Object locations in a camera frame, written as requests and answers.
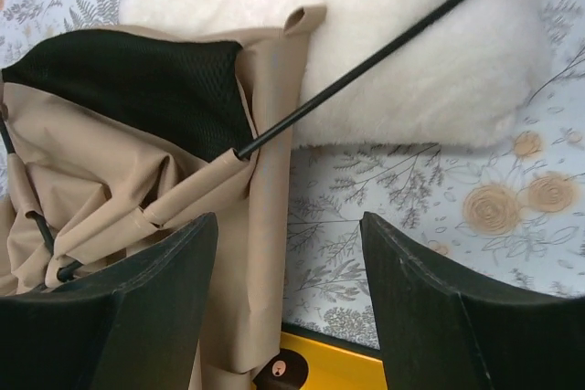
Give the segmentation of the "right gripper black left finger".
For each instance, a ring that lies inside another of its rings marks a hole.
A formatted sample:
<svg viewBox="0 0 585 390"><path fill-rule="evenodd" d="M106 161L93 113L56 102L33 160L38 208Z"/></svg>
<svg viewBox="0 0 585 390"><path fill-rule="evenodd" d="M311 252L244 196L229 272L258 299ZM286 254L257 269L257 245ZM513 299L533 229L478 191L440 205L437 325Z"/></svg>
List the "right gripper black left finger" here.
<svg viewBox="0 0 585 390"><path fill-rule="evenodd" d="M2 388L188 388L217 241L208 213L51 292L3 297Z"/></svg>

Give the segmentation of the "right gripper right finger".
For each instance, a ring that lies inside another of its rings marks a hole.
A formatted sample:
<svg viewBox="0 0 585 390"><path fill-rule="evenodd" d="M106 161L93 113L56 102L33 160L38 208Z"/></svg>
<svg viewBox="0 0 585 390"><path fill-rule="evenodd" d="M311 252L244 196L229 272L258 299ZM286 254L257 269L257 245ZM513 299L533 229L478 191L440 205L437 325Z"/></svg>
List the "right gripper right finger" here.
<svg viewBox="0 0 585 390"><path fill-rule="evenodd" d="M584 300L489 278L382 217L360 222L391 389L581 389Z"/></svg>

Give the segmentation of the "black tent pole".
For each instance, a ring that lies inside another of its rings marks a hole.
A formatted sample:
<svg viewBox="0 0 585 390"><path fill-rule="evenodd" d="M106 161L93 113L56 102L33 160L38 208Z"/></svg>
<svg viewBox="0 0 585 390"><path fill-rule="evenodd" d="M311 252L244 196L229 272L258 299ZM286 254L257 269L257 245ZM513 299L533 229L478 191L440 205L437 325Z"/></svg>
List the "black tent pole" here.
<svg viewBox="0 0 585 390"><path fill-rule="evenodd" d="M48 226L48 222L42 213L40 204L37 202L37 194L34 190L34 186L31 184L24 162L20 159L16 153L16 148L13 144L13 140L5 124L5 119L1 118L1 136L5 144L6 151L9 155L15 157L14 162L20 175L22 176L22 184L17 185L17 192L21 195L25 203L25 214L26 217L32 218L37 229L42 236L44 247L47 249L51 256L54 255L54 244L55 238L52 236Z"/></svg>
<svg viewBox="0 0 585 390"><path fill-rule="evenodd" d="M324 104L327 100L332 98L340 90L347 87L350 83L364 75L367 71L374 68L377 64L388 58L402 47L406 46L410 41L418 37L427 28L434 25L437 21L443 19L450 14L455 8L461 5L466 0L445 0L441 5L434 8L426 16L421 18L418 22L407 28L401 34L389 41L384 47L379 49L370 57L356 65L349 70L342 77L330 84L328 87L320 91L313 98L301 105L297 110L287 115L281 121L270 127L269 130L260 134L255 140L235 151L235 155L239 160L249 159L251 155L257 152L262 146L276 138L285 130L291 128L296 122L304 118L307 114L314 111L316 108Z"/></svg>

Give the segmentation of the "beige fabric pet tent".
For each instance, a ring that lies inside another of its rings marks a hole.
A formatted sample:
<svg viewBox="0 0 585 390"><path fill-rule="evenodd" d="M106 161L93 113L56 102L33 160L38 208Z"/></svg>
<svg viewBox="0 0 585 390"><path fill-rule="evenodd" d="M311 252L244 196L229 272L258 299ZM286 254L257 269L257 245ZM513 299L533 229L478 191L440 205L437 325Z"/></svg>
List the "beige fabric pet tent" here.
<svg viewBox="0 0 585 390"><path fill-rule="evenodd" d="M212 213L216 256L186 389L252 389L280 351L293 131L235 151L298 105L325 10L189 41L140 26L49 38L1 72L1 118L55 238L44 247L7 154L1 299L51 292Z"/></svg>

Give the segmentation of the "yellow double bowl holder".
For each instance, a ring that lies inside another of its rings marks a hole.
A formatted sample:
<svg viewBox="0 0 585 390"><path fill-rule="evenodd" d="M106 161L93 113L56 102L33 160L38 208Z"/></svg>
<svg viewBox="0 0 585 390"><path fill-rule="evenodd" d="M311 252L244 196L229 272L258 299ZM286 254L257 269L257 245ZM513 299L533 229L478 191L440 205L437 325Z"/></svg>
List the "yellow double bowl holder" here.
<svg viewBox="0 0 585 390"><path fill-rule="evenodd" d="M382 362L372 353L283 332L279 353L252 380L259 390L386 389Z"/></svg>

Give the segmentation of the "floral table mat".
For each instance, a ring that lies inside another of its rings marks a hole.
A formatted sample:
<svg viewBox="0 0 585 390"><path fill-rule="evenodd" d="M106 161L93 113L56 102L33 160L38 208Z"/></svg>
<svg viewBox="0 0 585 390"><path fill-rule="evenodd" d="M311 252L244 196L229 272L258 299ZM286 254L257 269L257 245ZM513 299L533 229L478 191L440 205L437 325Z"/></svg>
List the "floral table mat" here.
<svg viewBox="0 0 585 390"><path fill-rule="evenodd" d="M544 0L554 50L512 135L489 151L348 147L292 157L283 317L377 347L358 220L371 211L485 275L584 291L584 0Z"/></svg>

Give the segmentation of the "cream fluffy pillow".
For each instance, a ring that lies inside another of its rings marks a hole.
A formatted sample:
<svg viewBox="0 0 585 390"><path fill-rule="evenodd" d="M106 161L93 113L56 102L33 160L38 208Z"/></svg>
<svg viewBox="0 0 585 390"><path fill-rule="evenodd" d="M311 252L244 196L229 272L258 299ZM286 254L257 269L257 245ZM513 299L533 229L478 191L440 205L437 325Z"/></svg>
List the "cream fluffy pillow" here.
<svg viewBox="0 0 585 390"><path fill-rule="evenodd" d="M426 143L487 147L515 127L548 72L540 0L464 0L413 38L447 0L121 0L120 20L181 37L281 26L325 10L302 102L389 43L398 49L294 126L295 147Z"/></svg>

